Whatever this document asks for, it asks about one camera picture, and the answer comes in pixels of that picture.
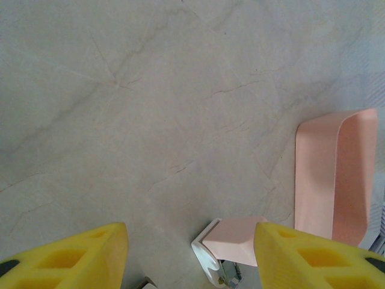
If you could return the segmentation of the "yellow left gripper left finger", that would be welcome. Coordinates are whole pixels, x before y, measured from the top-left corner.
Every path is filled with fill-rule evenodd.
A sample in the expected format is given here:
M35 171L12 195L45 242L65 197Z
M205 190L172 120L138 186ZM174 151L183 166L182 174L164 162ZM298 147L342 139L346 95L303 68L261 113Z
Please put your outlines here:
M115 222L1 261L1 288L120 288L128 232Z

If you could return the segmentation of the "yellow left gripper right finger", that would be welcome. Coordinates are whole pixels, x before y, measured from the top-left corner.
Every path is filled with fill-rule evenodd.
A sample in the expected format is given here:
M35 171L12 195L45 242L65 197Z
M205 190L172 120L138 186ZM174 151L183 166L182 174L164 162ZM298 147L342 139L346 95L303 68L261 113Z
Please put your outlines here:
M256 225L263 288L384 288L384 257L269 222Z

